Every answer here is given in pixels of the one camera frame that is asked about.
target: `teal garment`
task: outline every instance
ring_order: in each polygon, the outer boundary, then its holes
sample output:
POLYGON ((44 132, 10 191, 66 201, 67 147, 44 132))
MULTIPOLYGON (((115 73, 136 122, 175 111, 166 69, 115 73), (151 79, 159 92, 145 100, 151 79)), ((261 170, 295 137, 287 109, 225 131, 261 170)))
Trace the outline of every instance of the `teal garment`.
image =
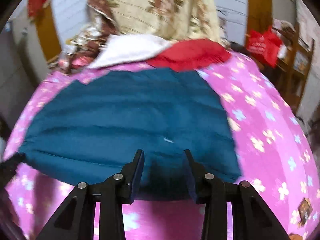
POLYGON ((241 175, 219 96, 195 71, 110 72, 62 90, 36 115, 20 152, 26 163, 76 185, 104 181, 145 152, 138 199, 188 198, 182 157, 224 181, 241 175))

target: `bedsheet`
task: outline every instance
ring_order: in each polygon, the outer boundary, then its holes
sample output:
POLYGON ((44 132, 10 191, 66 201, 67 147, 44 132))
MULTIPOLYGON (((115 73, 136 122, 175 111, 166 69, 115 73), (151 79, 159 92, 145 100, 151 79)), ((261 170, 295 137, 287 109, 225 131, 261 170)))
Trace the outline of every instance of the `bedsheet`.
MULTIPOLYGON (((246 56, 232 53, 225 63, 211 64, 199 75, 220 95, 221 103, 236 142, 236 152, 243 179, 260 193, 288 233, 303 239, 319 222, 320 188, 313 155, 289 106, 277 90, 246 56), (313 212, 308 223, 298 228, 298 206, 308 197, 313 212)), ((54 72, 41 83, 22 112, 8 141, 5 157, 11 156, 23 142, 36 113, 63 87, 77 79, 82 83, 109 71, 140 71, 151 68, 144 62, 109 69, 84 70, 66 76, 54 72)), ((51 179, 26 164, 7 190, 28 239, 34 239, 72 186, 51 179)), ((99 238, 99 205, 96 208, 94 239, 99 238)), ((200 238, 204 206, 191 200, 173 202, 135 201, 123 205, 126 238, 171 240, 200 238)), ((228 204, 228 239, 232 239, 231 205, 228 204)))

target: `folded blue cloth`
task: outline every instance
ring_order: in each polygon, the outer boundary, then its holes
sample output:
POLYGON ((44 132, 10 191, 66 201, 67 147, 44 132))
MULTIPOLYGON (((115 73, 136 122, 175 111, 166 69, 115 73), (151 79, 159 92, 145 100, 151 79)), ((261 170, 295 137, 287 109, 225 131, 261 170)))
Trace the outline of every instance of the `folded blue cloth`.
POLYGON ((188 198, 182 157, 224 181, 240 175, 219 96, 195 72, 110 72, 62 90, 36 115, 20 152, 26 163, 76 185, 104 181, 145 152, 138 199, 188 198))

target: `white paneled wall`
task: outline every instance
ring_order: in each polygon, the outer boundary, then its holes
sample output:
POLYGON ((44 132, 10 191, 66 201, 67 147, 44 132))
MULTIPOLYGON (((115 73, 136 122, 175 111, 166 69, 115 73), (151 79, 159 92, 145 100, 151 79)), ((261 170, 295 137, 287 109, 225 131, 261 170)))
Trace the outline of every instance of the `white paneled wall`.
POLYGON ((216 8, 223 11, 218 16, 227 20, 227 33, 230 41, 244 44, 247 30, 248 0, 214 0, 216 8))
POLYGON ((52 13, 60 44, 76 35, 88 19, 87 0, 52 0, 52 13))

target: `bed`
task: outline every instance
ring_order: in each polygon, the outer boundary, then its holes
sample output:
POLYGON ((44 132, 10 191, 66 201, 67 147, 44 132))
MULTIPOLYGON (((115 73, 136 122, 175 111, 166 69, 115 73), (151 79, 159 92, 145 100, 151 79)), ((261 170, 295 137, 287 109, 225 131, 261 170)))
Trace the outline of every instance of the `bed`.
MULTIPOLYGON (((40 84, 16 123, 5 158, 19 149, 34 116, 74 80, 88 84, 110 71, 151 69, 145 62, 122 64, 67 76, 52 72, 40 84)), ((303 239, 316 228, 320 212, 320 188, 315 161, 299 124, 277 90, 248 57, 232 52, 225 63, 211 64, 198 74, 220 96, 228 115, 243 176, 260 193, 288 233, 303 239), (307 224, 299 228, 298 206, 310 199, 313 207, 307 224)), ((26 164, 7 190, 28 239, 34 239, 72 186, 41 174, 26 164)), ((94 239, 99 238, 99 206, 94 239)), ((123 205, 127 239, 198 239, 204 207, 191 200, 157 202, 136 200, 123 205)), ((232 239, 231 205, 228 205, 228 239, 232 239)))

